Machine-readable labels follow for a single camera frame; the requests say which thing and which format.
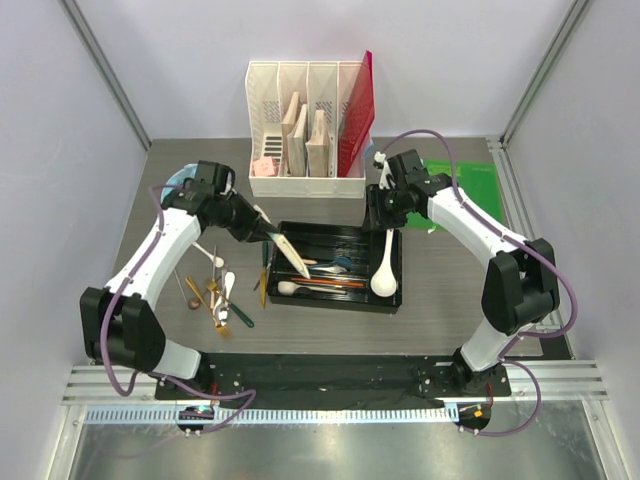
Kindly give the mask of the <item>black cutlery tray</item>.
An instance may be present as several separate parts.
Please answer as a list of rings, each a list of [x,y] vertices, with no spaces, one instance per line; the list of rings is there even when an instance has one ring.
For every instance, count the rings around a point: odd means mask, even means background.
[[[402,305],[402,233],[394,232],[390,263],[396,291],[373,292],[370,281],[383,260],[386,234],[360,227],[282,221],[279,230],[307,262],[300,275],[275,250],[269,262],[266,293],[274,304],[395,314]]]

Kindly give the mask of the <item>blue plastic spoon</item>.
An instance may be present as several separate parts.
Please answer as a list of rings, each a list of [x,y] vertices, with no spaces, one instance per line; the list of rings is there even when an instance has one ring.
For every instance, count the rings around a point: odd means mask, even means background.
[[[352,261],[345,256],[335,257],[332,261],[326,263],[315,263],[309,266],[310,270],[325,271],[333,273],[344,273],[350,271],[352,268]]]

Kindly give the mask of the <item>light blue headphones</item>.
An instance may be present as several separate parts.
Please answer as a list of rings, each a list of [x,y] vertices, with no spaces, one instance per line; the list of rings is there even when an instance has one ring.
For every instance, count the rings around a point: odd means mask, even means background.
[[[175,189],[178,187],[182,187],[184,182],[187,179],[193,179],[195,177],[196,171],[198,168],[197,163],[191,163],[184,165],[180,170],[174,173],[166,182],[165,187],[162,189],[160,194],[160,202],[163,202],[164,199]]]

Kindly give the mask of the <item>small white ceramic spoon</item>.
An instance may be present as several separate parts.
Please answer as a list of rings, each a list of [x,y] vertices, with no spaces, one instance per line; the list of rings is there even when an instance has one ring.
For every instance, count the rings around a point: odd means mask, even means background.
[[[300,289],[304,289],[305,285],[301,285],[295,282],[291,282],[291,281],[280,281],[277,284],[277,289],[278,292],[282,295],[286,295],[286,296],[292,296],[294,295],[298,290]]]

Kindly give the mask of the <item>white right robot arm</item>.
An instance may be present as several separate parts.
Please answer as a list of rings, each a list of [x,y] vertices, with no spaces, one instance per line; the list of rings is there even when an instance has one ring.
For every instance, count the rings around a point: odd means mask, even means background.
[[[392,247],[395,230],[416,213],[453,235],[485,270],[483,320],[452,356],[451,380],[457,391],[483,389],[514,339],[559,306],[553,247],[529,241],[480,209],[447,174],[432,175],[417,151],[393,157],[378,152],[380,179],[366,188],[362,228],[384,231]]]

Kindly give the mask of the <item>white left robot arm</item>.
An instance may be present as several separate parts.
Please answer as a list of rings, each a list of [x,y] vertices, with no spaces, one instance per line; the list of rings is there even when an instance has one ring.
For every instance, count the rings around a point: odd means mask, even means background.
[[[165,185],[153,187],[156,220],[125,266],[102,288],[80,297],[86,354],[103,365],[178,378],[190,398],[205,397],[213,385],[203,355],[167,338],[155,315],[165,283],[180,259],[210,227],[239,242],[268,241],[276,233],[235,189],[235,172],[200,161]]]

